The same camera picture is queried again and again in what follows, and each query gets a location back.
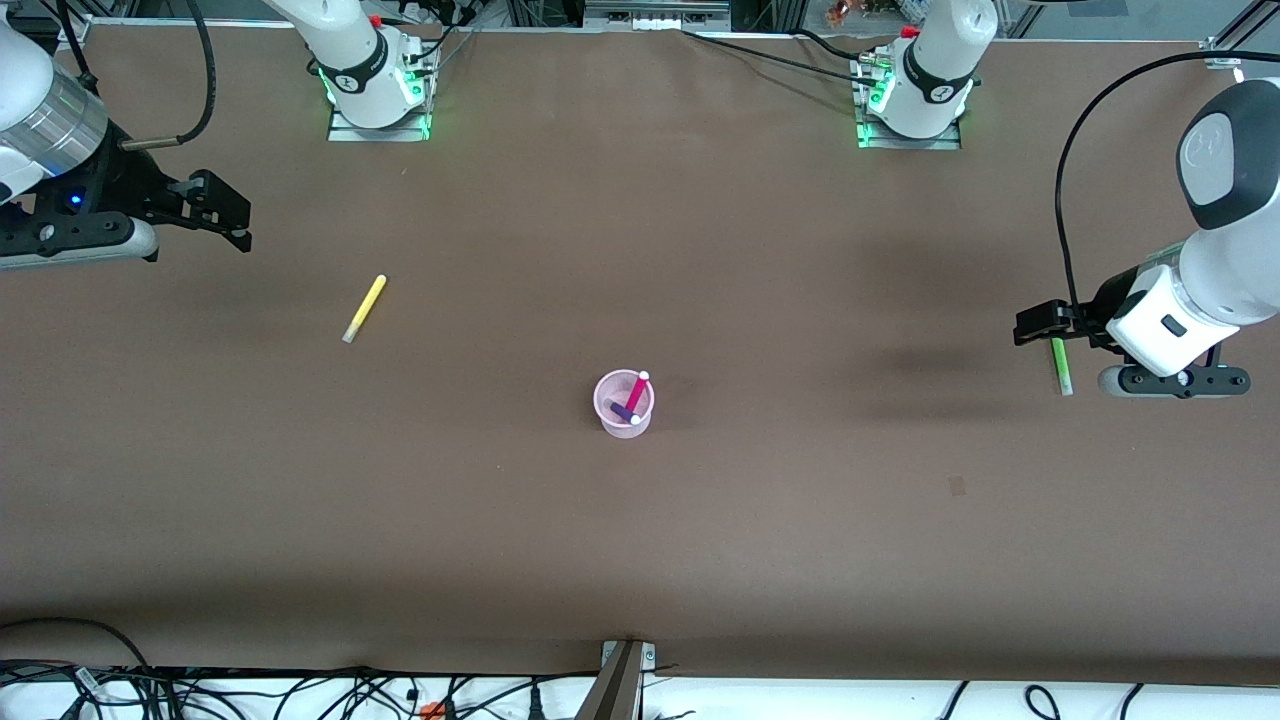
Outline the grey metal frame post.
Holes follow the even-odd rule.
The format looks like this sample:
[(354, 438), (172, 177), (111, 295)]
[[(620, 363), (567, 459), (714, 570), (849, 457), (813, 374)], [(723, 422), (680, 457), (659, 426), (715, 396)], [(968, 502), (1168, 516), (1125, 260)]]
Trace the grey metal frame post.
[(644, 676), (655, 669), (653, 643), (607, 641), (602, 667), (573, 720), (641, 720)]

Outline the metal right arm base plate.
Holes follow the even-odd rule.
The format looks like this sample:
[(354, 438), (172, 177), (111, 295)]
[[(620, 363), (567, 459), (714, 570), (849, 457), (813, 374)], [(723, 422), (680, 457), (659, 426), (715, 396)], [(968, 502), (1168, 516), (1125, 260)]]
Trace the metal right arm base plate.
[(320, 74), (332, 114), (326, 138), (332, 142), (415, 143), (429, 140), (436, 90), (436, 68), (416, 61), (404, 68), (388, 64), (360, 94), (348, 94), (352, 79), (330, 81)]

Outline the pink mesh pen holder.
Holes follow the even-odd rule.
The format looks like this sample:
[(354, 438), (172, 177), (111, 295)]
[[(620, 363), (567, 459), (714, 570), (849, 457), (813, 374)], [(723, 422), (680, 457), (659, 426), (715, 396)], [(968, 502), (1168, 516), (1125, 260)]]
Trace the pink mesh pen holder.
[(608, 409), (611, 401), (626, 404), (628, 393), (639, 372), (618, 369), (605, 373), (595, 384), (591, 395), (593, 407), (605, 432), (618, 439), (634, 439), (643, 434), (652, 421), (655, 406), (655, 391), (652, 383), (641, 398), (637, 413), (643, 415), (643, 421), (637, 427), (627, 425)]

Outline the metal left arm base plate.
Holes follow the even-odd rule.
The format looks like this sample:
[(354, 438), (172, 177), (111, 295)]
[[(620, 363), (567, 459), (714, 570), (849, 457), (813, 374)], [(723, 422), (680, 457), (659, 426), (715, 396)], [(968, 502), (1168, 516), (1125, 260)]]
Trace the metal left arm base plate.
[(852, 85), (852, 106), (861, 149), (893, 149), (913, 151), (959, 151), (963, 147), (960, 120), (951, 122), (948, 128), (933, 138), (909, 138), (892, 131), (882, 118), (870, 113), (872, 87)]

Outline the yellow highlighter pen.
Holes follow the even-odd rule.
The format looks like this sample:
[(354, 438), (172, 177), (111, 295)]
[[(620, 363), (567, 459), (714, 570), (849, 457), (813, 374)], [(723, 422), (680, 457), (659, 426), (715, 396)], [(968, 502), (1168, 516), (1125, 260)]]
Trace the yellow highlighter pen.
[(387, 286), (388, 278), (385, 274), (376, 275), (370, 284), (367, 292), (362, 297), (360, 305), (357, 306), (353, 316), (351, 318), (346, 331), (342, 336), (342, 341), (351, 345), (357, 338), (360, 331), (362, 329), (365, 322), (367, 320), (370, 313), (372, 311), (375, 304), (378, 302), (381, 292)]

